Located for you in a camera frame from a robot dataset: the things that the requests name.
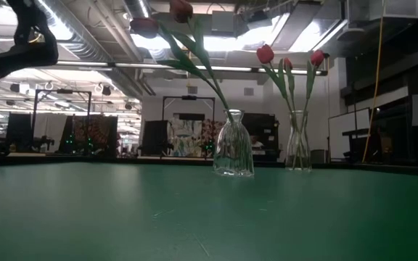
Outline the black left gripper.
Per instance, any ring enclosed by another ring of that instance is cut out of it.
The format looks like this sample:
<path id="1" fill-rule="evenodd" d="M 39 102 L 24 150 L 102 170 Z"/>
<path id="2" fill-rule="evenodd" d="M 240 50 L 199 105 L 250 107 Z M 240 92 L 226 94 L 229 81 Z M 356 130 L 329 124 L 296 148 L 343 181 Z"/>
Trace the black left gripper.
<path id="1" fill-rule="evenodd" d="M 45 13 L 35 0 L 7 0 L 7 3 L 17 16 L 15 44 L 24 46 L 13 46 L 9 51 L 0 53 L 0 77 L 27 67 L 55 65 L 59 56 L 56 45 L 28 45 L 32 29 L 38 31 L 46 43 L 57 43 Z"/>

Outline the ribbed clear glass vase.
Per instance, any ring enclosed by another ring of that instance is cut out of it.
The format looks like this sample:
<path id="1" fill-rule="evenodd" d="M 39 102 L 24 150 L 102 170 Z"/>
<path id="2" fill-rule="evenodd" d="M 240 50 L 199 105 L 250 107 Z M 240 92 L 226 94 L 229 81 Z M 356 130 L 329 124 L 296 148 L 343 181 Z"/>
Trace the ribbed clear glass vase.
<path id="1" fill-rule="evenodd" d="M 225 111 L 227 121 L 219 132 L 213 171 L 218 175 L 253 177 L 255 175 L 250 134 L 242 124 L 244 112 Z"/>

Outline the light red artificial tulip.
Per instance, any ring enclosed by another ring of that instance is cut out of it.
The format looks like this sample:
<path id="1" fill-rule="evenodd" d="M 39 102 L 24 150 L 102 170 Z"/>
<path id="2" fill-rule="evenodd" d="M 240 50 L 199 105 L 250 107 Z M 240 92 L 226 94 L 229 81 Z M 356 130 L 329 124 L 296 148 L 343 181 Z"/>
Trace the light red artificial tulip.
<path id="1" fill-rule="evenodd" d="M 266 70 L 267 75 L 273 80 L 282 98 L 286 101 L 290 119 L 290 113 L 296 110 L 294 101 L 295 77 L 292 74 L 291 61 L 288 58 L 282 58 L 279 61 L 278 68 L 275 69 L 273 65 L 274 52 L 268 44 L 258 48 L 256 55 L 261 67 Z"/>
<path id="2" fill-rule="evenodd" d="M 301 167 L 303 170 L 310 170 L 311 169 L 311 156 L 310 156 L 310 148 L 308 143 L 308 134 L 307 134 L 307 123 L 308 123 L 308 103 L 311 98 L 311 94 L 314 88 L 314 81 L 316 77 L 316 72 L 322 62 L 324 61 L 325 55 L 324 52 L 320 49 L 314 51 L 310 56 L 310 59 L 307 64 L 307 78 L 306 78 L 306 102 L 303 108 L 303 119 L 301 123 L 301 142 L 300 142 L 300 149 L 301 149 Z"/>

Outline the tall clear glass vase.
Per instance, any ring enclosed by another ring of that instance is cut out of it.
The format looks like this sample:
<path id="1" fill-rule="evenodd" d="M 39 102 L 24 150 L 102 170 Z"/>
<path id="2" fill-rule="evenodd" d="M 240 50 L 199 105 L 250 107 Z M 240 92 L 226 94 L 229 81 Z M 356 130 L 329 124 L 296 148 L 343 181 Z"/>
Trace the tall clear glass vase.
<path id="1" fill-rule="evenodd" d="M 311 170 L 311 150 L 306 131 L 307 123 L 307 111 L 295 110 L 290 113 L 290 135 L 285 159 L 285 166 L 289 170 Z"/>

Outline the long ceiling light strip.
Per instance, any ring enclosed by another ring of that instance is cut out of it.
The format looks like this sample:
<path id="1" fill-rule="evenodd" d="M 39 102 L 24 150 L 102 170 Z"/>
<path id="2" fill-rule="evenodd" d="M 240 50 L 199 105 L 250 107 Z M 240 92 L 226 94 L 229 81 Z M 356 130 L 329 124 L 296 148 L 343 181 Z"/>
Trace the long ceiling light strip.
<path id="1" fill-rule="evenodd" d="M 93 67 L 93 68 L 134 68 L 134 69 L 153 69 L 153 70 L 182 70 L 183 67 L 178 60 L 163 60 L 158 63 L 141 62 L 90 62 L 90 61 L 64 61 L 59 60 L 57 66 L 64 67 Z M 266 73 L 262 67 L 231 67 L 213 66 L 213 72 L 227 73 Z"/>

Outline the black standing panel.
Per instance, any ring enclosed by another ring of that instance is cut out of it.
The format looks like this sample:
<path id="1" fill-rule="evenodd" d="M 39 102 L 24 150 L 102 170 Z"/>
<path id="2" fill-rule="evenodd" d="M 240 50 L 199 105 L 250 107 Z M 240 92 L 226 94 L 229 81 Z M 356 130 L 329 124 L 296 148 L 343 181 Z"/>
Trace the black standing panel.
<path id="1" fill-rule="evenodd" d="M 152 120 L 144 123 L 141 153 L 144 156 L 160 156 L 167 149 L 167 120 Z"/>
<path id="2" fill-rule="evenodd" d="M 30 114 L 9 114 L 6 143 L 14 152 L 29 152 L 32 136 Z"/>

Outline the white hanging cloth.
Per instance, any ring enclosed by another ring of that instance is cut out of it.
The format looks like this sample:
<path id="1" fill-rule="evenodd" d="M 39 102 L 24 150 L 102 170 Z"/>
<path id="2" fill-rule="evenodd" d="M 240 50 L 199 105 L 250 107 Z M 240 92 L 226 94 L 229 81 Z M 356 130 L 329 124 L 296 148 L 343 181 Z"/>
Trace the white hanging cloth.
<path id="1" fill-rule="evenodd" d="M 55 152 L 60 147 L 62 134 L 67 121 L 66 115 L 59 114 L 37 114 L 34 137 L 41 138 L 46 136 L 47 138 L 54 141 L 53 145 L 49 146 L 47 152 Z"/>

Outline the patterned hanging cloth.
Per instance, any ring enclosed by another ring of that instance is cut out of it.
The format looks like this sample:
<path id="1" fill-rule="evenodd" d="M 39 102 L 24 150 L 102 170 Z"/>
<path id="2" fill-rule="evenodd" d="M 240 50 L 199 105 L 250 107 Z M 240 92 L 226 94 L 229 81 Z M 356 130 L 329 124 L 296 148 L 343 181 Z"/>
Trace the patterned hanging cloth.
<path id="1" fill-rule="evenodd" d="M 74 117 L 73 142 L 89 155 L 115 157 L 118 144 L 118 118 L 104 115 Z"/>

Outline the painted backdrop panel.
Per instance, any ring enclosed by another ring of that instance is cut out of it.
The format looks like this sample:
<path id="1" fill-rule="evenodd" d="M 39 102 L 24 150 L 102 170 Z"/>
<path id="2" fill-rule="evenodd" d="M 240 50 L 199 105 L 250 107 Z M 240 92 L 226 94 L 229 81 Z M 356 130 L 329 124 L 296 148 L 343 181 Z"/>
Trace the painted backdrop panel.
<path id="1" fill-rule="evenodd" d="M 173 147 L 170 156 L 201 157 L 201 133 L 202 121 L 200 120 L 169 119 L 167 125 L 168 143 Z"/>

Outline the green table mat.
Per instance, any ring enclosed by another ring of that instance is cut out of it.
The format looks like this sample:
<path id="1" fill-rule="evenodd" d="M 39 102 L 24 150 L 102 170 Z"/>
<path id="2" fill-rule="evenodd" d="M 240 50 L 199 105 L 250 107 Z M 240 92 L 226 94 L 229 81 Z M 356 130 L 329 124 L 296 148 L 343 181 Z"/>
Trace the green table mat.
<path id="1" fill-rule="evenodd" d="M 418 261 L 418 176 L 3 166 L 0 260 Z"/>

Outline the black cabinet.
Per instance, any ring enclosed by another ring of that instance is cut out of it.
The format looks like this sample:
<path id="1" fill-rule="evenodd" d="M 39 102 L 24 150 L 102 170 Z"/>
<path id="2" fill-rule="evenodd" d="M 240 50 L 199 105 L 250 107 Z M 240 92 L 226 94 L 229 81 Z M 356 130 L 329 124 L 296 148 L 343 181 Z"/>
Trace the black cabinet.
<path id="1" fill-rule="evenodd" d="M 258 136 L 263 147 L 253 148 L 255 162 L 276 162 L 279 158 L 278 122 L 274 115 L 255 114 L 253 119 L 253 134 Z"/>

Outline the small grey box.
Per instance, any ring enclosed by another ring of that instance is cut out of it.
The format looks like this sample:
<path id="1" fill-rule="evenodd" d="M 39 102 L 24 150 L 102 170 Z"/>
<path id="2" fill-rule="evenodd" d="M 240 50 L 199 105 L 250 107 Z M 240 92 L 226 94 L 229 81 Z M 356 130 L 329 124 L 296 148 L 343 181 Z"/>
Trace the small grey box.
<path id="1" fill-rule="evenodd" d="M 312 164 L 325 164 L 328 163 L 329 152 L 326 149 L 314 149 L 311 150 L 311 163 Z"/>

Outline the large silver ceiling duct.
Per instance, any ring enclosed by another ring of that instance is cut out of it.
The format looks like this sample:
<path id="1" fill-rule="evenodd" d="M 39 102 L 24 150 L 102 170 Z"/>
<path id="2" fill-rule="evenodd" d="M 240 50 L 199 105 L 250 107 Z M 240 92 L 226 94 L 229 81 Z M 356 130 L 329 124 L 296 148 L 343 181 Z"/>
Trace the large silver ceiling duct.
<path id="1" fill-rule="evenodd" d="M 112 61 L 112 57 L 60 0 L 35 1 L 49 18 L 49 27 L 58 42 L 79 58 L 79 62 L 104 62 L 107 64 Z M 142 97 L 141 88 L 122 70 L 118 68 L 107 68 L 106 70 L 95 68 L 95 70 L 109 78 L 113 85 L 126 96 L 137 99 Z"/>

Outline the small silver ceiling duct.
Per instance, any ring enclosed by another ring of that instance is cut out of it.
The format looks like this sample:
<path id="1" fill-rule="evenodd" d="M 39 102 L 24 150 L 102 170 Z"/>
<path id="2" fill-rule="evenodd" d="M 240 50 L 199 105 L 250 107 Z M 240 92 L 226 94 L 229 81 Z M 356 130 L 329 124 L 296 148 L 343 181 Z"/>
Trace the small silver ceiling duct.
<path id="1" fill-rule="evenodd" d="M 123 0 L 123 2 L 129 21 L 132 21 L 134 18 L 151 17 L 152 12 L 147 0 Z"/>

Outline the black gantry frame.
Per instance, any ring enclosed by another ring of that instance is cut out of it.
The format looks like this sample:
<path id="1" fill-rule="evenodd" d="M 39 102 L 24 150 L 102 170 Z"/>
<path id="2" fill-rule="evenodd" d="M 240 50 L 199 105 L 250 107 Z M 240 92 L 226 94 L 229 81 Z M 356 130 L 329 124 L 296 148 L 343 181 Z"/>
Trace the black gantry frame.
<path id="1" fill-rule="evenodd" d="M 201 96 L 193 96 L 193 95 L 186 95 L 186 96 L 164 96 L 162 99 L 162 111 L 161 111 L 161 120 L 165 119 L 165 110 L 175 102 L 176 99 L 180 99 L 182 101 L 203 101 L 211 110 L 212 110 L 212 121 L 215 120 L 216 114 L 216 99 L 214 97 L 201 97 Z"/>

